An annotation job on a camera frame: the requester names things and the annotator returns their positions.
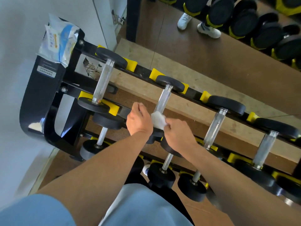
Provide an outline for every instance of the person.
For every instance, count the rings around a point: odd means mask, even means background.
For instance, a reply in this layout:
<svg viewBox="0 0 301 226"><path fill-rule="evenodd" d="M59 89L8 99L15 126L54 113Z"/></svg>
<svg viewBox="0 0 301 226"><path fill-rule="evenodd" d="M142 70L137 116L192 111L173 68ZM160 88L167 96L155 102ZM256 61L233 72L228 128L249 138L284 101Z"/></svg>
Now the person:
<svg viewBox="0 0 301 226"><path fill-rule="evenodd" d="M166 122L168 144L202 173L234 225L300 225L297 210L197 144L185 121L166 118ZM142 182L126 182L153 131L142 103L133 104L126 125L129 137L3 209L1 225L192 225L160 191Z"/></svg>
<svg viewBox="0 0 301 226"><path fill-rule="evenodd" d="M185 30L188 23L191 21L191 19L192 19L192 16L184 13L178 21L178 29ZM207 34L208 36L210 36L211 38L214 38L214 39L220 38L220 36L221 36L220 30L218 30L214 27L211 27L211 26L206 26L206 24L204 22L201 22L198 24L197 30L199 33Z"/></svg>

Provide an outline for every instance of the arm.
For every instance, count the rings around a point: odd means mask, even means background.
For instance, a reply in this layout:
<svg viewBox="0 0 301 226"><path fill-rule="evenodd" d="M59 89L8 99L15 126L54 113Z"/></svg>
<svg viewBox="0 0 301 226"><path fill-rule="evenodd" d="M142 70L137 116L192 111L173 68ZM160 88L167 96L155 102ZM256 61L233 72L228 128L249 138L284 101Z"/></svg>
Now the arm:
<svg viewBox="0 0 301 226"><path fill-rule="evenodd" d="M209 183L235 225L300 225L301 214L198 145L185 121L167 118L165 138Z"/></svg>
<svg viewBox="0 0 301 226"><path fill-rule="evenodd" d="M142 103L133 104L126 125L130 137L112 144L38 191L63 203L77 225L99 224L153 131L151 117Z"/></svg>

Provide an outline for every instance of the person's right arm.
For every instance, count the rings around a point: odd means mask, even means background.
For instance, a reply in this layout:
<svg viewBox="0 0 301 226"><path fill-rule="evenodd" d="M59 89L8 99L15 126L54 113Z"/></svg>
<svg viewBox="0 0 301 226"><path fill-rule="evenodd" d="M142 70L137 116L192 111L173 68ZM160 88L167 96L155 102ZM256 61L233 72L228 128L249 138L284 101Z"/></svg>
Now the person's right arm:
<svg viewBox="0 0 301 226"><path fill-rule="evenodd" d="M236 226L300 225L300 212L197 144L185 121L166 118L166 122L169 146L201 172Z"/></svg>

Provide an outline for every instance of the person's left arm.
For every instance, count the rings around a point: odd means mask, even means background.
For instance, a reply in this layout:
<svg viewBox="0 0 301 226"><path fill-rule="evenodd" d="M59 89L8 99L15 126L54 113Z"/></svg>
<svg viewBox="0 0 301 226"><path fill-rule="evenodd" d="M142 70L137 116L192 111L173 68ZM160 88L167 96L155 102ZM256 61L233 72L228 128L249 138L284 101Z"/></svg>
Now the person's left arm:
<svg viewBox="0 0 301 226"><path fill-rule="evenodd" d="M77 225L97 225L117 197L153 131L151 117L135 102L127 117L130 137L120 140L38 191L59 200Z"/></svg>

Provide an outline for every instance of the blue sleeve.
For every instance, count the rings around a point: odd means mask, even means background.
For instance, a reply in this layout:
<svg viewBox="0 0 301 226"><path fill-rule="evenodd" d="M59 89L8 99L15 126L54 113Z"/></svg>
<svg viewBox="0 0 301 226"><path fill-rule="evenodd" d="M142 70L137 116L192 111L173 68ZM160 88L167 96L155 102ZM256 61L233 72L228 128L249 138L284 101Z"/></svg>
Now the blue sleeve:
<svg viewBox="0 0 301 226"><path fill-rule="evenodd" d="M55 198L33 194L0 211L1 225L23 226L75 226L65 206Z"/></svg>

